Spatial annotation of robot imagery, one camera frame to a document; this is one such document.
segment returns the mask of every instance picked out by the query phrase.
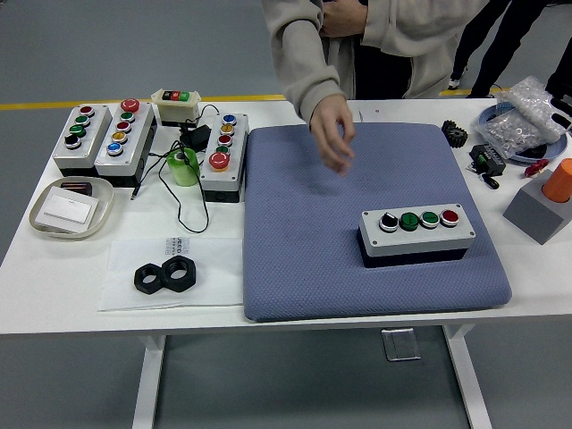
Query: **yellow floor line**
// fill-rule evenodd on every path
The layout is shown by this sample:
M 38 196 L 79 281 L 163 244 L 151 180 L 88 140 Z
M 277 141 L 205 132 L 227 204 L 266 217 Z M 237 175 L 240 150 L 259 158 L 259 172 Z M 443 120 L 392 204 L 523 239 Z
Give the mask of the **yellow floor line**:
M 201 97 L 204 103 L 217 103 L 224 101 L 275 101 L 284 100 L 282 95 L 253 95 L 253 96 L 219 96 L 219 97 Z M 0 105 L 0 111 L 3 110 L 38 110 L 38 109 L 65 109 L 73 108 L 76 105 L 105 105 L 111 103 L 121 103 L 123 100 L 84 100 L 84 101 L 58 101 L 46 103 L 12 103 Z M 140 98 L 139 101 L 150 102 L 150 98 Z

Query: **person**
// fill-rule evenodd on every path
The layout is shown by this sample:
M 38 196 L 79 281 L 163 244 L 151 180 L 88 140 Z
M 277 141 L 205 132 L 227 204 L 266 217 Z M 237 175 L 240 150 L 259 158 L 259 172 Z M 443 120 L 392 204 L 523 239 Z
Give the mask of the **person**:
M 572 97 L 572 38 L 568 41 L 556 70 L 546 82 L 546 91 L 556 98 Z
M 324 164 L 343 175 L 354 157 L 347 99 L 436 97 L 447 88 L 458 34 L 486 1 L 261 3 L 283 93 Z
M 528 33 L 548 3 L 549 0 L 490 0 L 463 31 L 455 54 L 449 89 L 458 88 L 468 59 L 482 45 L 492 25 L 504 13 L 499 30 L 484 54 L 481 69 L 468 96 L 488 97 L 492 85 L 520 48 L 520 40 Z

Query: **green tape roll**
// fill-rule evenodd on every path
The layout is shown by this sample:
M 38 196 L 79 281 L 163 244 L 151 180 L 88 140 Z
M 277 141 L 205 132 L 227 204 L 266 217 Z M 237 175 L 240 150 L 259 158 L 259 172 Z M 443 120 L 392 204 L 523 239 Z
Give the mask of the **green tape roll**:
M 185 147 L 185 155 L 189 159 L 189 164 L 185 164 L 185 159 L 180 150 L 172 152 L 167 157 L 167 164 L 169 165 L 169 170 L 171 170 L 172 177 L 175 179 L 175 183 L 179 186 L 192 186 L 197 184 L 197 176 L 200 174 L 198 169 L 197 154 L 192 149 Z

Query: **white tray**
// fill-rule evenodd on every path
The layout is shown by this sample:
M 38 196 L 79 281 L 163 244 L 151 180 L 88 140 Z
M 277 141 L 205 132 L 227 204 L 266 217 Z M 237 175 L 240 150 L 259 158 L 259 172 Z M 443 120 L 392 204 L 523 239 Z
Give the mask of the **white tray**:
M 71 182 L 78 182 L 78 181 L 86 181 L 91 183 L 92 186 L 92 197 L 97 198 L 99 200 L 99 204 L 97 204 L 96 212 L 93 214 L 91 218 L 91 222 L 89 224 L 89 228 L 87 228 L 84 232 L 65 232 L 62 230 L 58 230 L 53 227 L 40 225 L 36 223 L 36 216 L 38 216 L 40 208 L 43 206 L 44 201 L 46 201 L 46 197 L 48 192 L 53 186 L 60 187 L 60 185 L 66 181 Z M 55 237 L 57 239 L 71 239 L 71 240 L 78 240 L 83 239 L 97 230 L 101 228 L 105 219 L 109 214 L 109 210 L 111 205 L 114 201 L 114 187 L 108 181 L 103 179 L 99 179 L 97 177 L 82 177 L 82 176 L 70 176 L 70 177 L 63 177 L 62 179 L 58 179 L 57 181 L 52 182 L 49 184 L 40 194 L 36 203 L 29 211 L 29 224 L 34 228 L 36 231 L 39 231 L 42 234 L 48 235 L 50 237 Z

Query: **leg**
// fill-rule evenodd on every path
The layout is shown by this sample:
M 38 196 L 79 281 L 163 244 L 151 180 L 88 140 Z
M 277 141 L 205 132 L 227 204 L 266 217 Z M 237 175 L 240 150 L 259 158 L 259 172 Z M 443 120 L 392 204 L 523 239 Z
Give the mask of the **leg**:
M 483 10 L 476 15 L 463 30 L 458 43 L 453 73 L 460 75 L 467 67 L 468 59 L 474 51 L 483 44 L 492 25 L 499 19 L 507 8 L 510 0 L 491 0 Z
M 486 51 L 481 70 L 469 97 L 486 97 L 491 86 L 509 65 L 512 55 L 520 47 L 520 40 L 540 16 L 547 0 L 512 0 L 499 31 Z
M 443 326 L 443 331 L 449 347 L 450 359 L 455 367 L 458 387 L 465 402 L 468 421 L 472 428 L 492 429 L 489 413 L 484 405 L 483 394 L 476 379 L 475 369 L 465 343 L 465 334 L 473 326 L 473 324 L 463 324 L 461 326 L 445 325 Z
M 151 429 L 155 420 L 157 393 L 161 381 L 165 336 L 147 336 L 140 339 L 145 344 L 145 357 L 141 368 L 133 429 Z
M 556 71 L 548 78 L 546 90 L 556 98 L 572 97 L 572 38 L 560 59 Z

